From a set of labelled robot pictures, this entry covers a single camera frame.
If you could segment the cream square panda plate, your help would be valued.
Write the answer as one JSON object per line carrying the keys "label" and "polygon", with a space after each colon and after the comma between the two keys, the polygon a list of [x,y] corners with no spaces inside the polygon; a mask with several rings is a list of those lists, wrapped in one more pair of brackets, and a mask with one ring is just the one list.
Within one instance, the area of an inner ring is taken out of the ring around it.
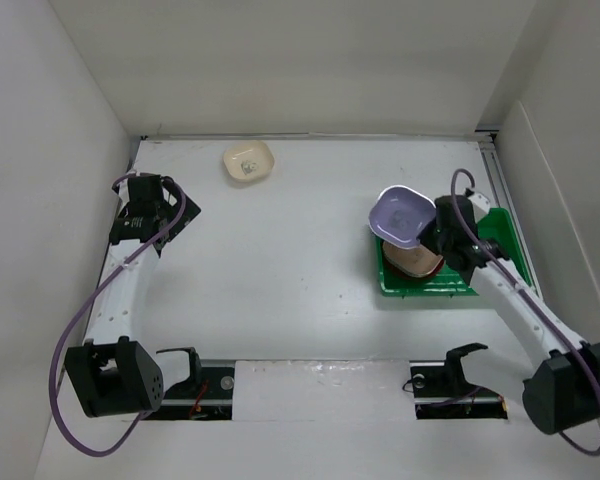
{"label": "cream square panda plate", "polygon": [[223,154],[223,163],[233,180],[251,183],[268,176],[275,159],[265,142],[250,140],[228,148]]}

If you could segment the purple square panda plate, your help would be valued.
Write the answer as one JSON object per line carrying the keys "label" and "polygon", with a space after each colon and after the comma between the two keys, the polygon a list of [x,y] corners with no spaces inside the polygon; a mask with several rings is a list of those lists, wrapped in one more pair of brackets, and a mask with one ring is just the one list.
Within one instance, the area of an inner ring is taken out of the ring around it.
{"label": "purple square panda plate", "polygon": [[368,215],[372,233],[400,249],[418,247],[419,235],[435,219],[434,202],[404,185],[385,188]]}

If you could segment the pink square panda plate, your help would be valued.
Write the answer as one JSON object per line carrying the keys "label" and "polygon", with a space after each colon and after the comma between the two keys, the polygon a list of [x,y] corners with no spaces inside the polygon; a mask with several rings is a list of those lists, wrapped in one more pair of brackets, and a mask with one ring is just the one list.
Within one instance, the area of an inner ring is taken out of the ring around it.
{"label": "pink square panda plate", "polygon": [[435,275],[444,265],[441,255],[434,254],[422,245],[411,249],[402,249],[384,242],[382,253],[391,266],[402,274],[416,279]]}

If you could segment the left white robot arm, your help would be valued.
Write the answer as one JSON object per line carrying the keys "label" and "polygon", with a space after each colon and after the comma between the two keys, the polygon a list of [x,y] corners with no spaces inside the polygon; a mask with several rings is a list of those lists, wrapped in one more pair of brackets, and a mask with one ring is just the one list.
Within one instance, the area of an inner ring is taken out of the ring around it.
{"label": "left white robot arm", "polygon": [[146,296],[162,251],[201,210],[167,176],[129,174],[113,189],[123,205],[109,233],[101,291],[87,307],[82,344],[68,348],[64,360],[89,417],[155,412],[171,388],[188,397],[203,383],[194,348],[150,353],[141,344]]}

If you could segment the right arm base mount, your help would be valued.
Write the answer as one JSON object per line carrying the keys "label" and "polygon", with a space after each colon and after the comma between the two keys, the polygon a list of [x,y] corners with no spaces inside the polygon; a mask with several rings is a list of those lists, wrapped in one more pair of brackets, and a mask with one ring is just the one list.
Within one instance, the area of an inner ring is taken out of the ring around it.
{"label": "right arm base mount", "polygon": [[503,397],[469,383],[464,375],[461,360],[486,349],[470,343],[449,350],[443,360],[409,362],[410,378],[402,390],[413,396],[417,420],[508,419]]}

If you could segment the red round scalloped plate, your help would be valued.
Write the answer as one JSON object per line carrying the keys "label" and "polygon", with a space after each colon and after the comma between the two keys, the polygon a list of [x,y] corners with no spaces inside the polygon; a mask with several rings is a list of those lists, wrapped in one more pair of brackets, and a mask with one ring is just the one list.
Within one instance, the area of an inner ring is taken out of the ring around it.
{"label": "red round scalloped plate", "polygon": [[400,271],[398,271],[396,268],[394,268],[393,266],[391,266],[391,265],[390,265],[390,264],[389,264],[389,263],[386,261],[386,259],[384,258],[384,255],[383,255],[383,260],[384,260],[384,262],[385,262],[385,269],[386,269],[386,270],[387,270],[389,273],[391,273],[391,274],[392,274],[394,277],[396,277],[396,278],[398,278],[398,279],[400,279],[400,280],[404,280],[404,281],[414,281],[414,282],[421,282],[421,281],[425,281],[425,280],[428,280],[428,279],[430,279],[430,278],[434,277],[434,276],[435,276],[435,275],[436,275],[436,274],[437,274],[437,273],[440,271],[440,270],[439,270],[439,271],[438,271],[438,272],[437,272],[435,275],[432,275],[432,276],[430,276],[430,277],[427,277],[427,278],[424,278],[424,279],[416,279],[416,278],[411,278],[411,277],[408,277],[408,276],[406,276],[406,275],[402,274],[402,273],[401,273]]}

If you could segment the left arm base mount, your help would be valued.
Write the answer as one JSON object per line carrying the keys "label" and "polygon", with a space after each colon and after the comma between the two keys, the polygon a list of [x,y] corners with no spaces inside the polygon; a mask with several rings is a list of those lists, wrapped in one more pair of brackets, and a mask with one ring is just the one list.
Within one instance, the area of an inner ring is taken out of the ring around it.
{"label": "left arm base mount", "polygon": [[154,360],[166,383],[159,408],[145,421],[226,421],[232,419],[234,361],[201,360],[193,347],[158,350]]}

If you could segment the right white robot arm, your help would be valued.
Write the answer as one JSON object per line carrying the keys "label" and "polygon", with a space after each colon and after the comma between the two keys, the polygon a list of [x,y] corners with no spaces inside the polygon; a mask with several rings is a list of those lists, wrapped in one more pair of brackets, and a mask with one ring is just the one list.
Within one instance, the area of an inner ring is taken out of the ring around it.
{"label": "right white robot arm", "polygon": [[446,195],[433,203],[419,242],[484,297],[525,351],[530,366],[505,370],[505,360],[459,359],[442,381],[463,394],[477,383],[519,401],[533,425],[553,435],[600,420],[600,342],[590,343],[561,321],[520,275],[496,239],[481,239],[474,202]]}

